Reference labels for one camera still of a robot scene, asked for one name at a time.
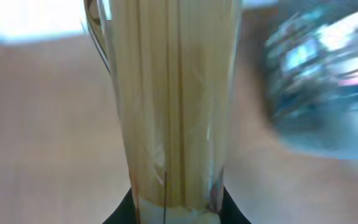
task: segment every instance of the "pasta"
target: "pasta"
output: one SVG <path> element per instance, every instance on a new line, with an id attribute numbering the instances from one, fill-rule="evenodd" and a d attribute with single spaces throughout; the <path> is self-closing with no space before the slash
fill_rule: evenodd
<path id="1" fill-rule="evenodd" d="M 218 212 L 240 0 L 110 5 L 104 29 L 136 207 Z"/>

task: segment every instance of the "black object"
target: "black object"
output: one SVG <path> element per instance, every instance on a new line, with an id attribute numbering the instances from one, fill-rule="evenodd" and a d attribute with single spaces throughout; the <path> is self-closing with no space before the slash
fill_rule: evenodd
<path id="1" fill-rule="evenodd" d="M 222 211 L 219 214 L 221 224 L 251 224 L 246 217 L 240 212 L 233 199 L 230 197 L 226 188 L 223 193 Z M 116 211 L 103 224 L 137 224 L 135 215 L 135 205 L 132 199 L 132 190 L 116 209 Z"/>

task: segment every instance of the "plastic wrapper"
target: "plastic wrapper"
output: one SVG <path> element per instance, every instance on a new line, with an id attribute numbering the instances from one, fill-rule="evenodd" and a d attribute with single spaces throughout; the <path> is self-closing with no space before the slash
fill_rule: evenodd
<path id="1" fill-rule="evenodd" d="M 240 0 L 99 0 L 137 220 L 219 223 Z"/>
<path id="2" fill-rule="evenodd" d="M 273 125 L 293 149 L 358 159 L 358 1 L 277 7 L 264 58 Z"/>

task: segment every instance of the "brown surface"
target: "brown surface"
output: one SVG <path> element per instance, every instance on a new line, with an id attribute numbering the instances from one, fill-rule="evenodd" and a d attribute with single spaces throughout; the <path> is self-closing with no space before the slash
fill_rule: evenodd
<path id="1" fill-rule="evenodd" d="M 255 224 L 358 224 L 357 173 L 282 147 L 239 68 L 225 184 L 240 209 Z M 113 94 L 89 37 L 0 47 L 0 223 L 111 214 L 129 188 Z"/>

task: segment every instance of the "bundle of noodles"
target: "bundle of noodles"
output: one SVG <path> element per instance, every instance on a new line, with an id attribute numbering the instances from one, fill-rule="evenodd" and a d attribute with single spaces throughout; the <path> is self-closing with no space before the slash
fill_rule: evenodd
<path id="1" fill-rule="evenodd" d="M 212 223 L 208 211 L 220 210 L 223 194 L 240 0 L 110 6 L 106 39 L 141 223 Z"/>

